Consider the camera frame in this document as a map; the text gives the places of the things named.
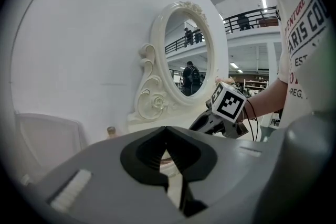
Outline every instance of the person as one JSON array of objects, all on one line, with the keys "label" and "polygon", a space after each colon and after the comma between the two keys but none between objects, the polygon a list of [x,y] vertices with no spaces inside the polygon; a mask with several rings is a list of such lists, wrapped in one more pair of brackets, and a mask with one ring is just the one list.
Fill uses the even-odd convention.
[{"label": "person", "polygon": [[296,72],[313,55],[320,41],[329,38],[334,25],[322,0],[277,0],[277,12],[282,39],[278,78],[268,88],[248,99],[245,113],[238,121],[284,109],[279,127],[312,112]]},{"label": "person", "polygon": [[251,29],[248,18],[245,15],[239,15],[238,16],[237,24],[240,27],[240,31],[244,31],[245,28],[246,28],[246,30]]},{"label": "person", "polygon": [[201,84],[203,84],[203,81],[204,81],[204,75],[203,74],[200,75],[200,80],[201,80]]},{"label": "person", "polygon": [[195,42],[196,42],[196,43],[202,42],[203,35],[202,35],[201,30],[197,27],[197,28],[196,28],[196,31],[197,31],[197,32],[195,33]]},{"label": "person", "polygon": [[187,66],[183,71],[183,94],[191,96],[201,87],[200,72],[193,62],[187,62]]},{"label": "person", "polygon": [[184,37],[185,37],[184,48],[186,48],[188,44],[190,44],[190,45],[193,44],[193,33],[187,27],[184,29],[184,31],[185,31],[185,34],[184,34]]}]

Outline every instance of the mirror frame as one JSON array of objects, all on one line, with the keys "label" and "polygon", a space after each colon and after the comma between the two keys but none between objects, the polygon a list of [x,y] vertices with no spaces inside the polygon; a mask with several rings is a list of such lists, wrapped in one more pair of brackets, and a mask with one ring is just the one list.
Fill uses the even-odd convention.
[{"label": "mirror frame", "polygon": [[[207,73],[201,88],[192,96],[185,96],[175,85],[165,54],[165,31],[169,18],[175,12],[184,12],[202,31],[208,54]],[[213,35],[200,6],[192,2],[174,2],[167,5],[155,19],[150,44],[140,50],[142,80],[134,99],[134,113],[128,117],[130,125],[166,120],[185,115],[190,110],[203,110],[215,88],[216,58]]]},{"label": "mirror frame", "polygon": [[[171,79],[168,61],[165,54],[165,32],[167,23],[172,14],[180,12],[186,13],[189,19],[192,19],[196,25],[200,28],[207,48],[207,71],[204,79],[204,83],[200,89],[193,95],[187,97],[176,87],[174,81]],[[214,74],[214,54],[213,54],[213,38],[209,29],[206,16],[202,13],[202,9],[197,4],[191,2],[175,2],[165,7],[161,14],[154,21],[151,31],[151,44],[156,47],[158,52],[156,55],[156,61],[159,66],[159,72],[161,78],[164,78],[163,82],[166,85],[166,90],[171,96],[173,96],[180,104],[193,105],[198,100],[202,100],[204,94],[207,92],[207,85],[209,77],[213,77]]]}]

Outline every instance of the cable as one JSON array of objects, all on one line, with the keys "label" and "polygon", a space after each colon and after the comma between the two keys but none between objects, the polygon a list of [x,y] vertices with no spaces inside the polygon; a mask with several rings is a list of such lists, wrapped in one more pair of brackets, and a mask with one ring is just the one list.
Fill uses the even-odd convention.
[{"label": "cable", "polygon": [[254,135],[253,135],[253,130],[252,130],[252,126],[251,126],[251,123],[250,123],[250,119],[248,118],[248,114],[247,114],[247,112],[246,112],[246,108],[243,107],[243,109],[245,110],[245,114],[246,114],[246,116],[247,116],[248,124],[250,125],[250,128],[251,128],[252,140],[254,141]]},{"label": "cable", "polygon": [[253,105],[251,104],[251,102],[250,102],[248,99],[246,99],[246,101],[251,105],[251,107],[252,107],[252,111],[253,111],[253,114],[254,114],[254,117],[256,118],[256,121],[257,121],[257,134],[256,134],[256,141],[257,141],[257,137],[258,137],[258,129],[259,129],[259,124],[258,124],[257,115],[256,115],[256,113],[255,113],[255,111],[254,111],[254,107],[253,107]]}]

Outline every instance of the ornate white mirror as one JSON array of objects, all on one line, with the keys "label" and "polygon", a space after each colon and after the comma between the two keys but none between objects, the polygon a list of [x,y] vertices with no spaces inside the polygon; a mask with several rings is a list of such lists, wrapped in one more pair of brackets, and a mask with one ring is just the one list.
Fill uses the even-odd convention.
[{"label": "ornate white mirror", "polygon": [[208,68],[208,48],[202,31],[188,13],[177,11],[167,22],[164,43],[175,85],[185,96],[194,95],[206,82]]},{"label": "ornate white mirror", "polygon": [[[182,42],[178,41],[173,51],[170,34],[180,24]],[[191,34],[184,31],[186,26],[192,30]],[[175,2],[165,7],[154,21],[150,44],[143,46],[140,55],[144,74],[135,96],[134,113],[128,118],[130,131],[160,125],[189,127],[206,109],[205,101],[215,86],[213,37],[201,7],[191,2]],[[189,61],[195,67],[199,65],[202,82],[186,96],[180,78]]]}]

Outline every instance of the white chair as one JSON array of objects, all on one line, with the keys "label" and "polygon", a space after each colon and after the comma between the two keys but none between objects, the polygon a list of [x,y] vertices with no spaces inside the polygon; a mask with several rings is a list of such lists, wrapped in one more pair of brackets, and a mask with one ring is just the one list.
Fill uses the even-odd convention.
[{"label": "white chair", "polygon": [[36,183],[86,145],[78,122],[42,114],[17,114],[17,135],[25,178]]}]

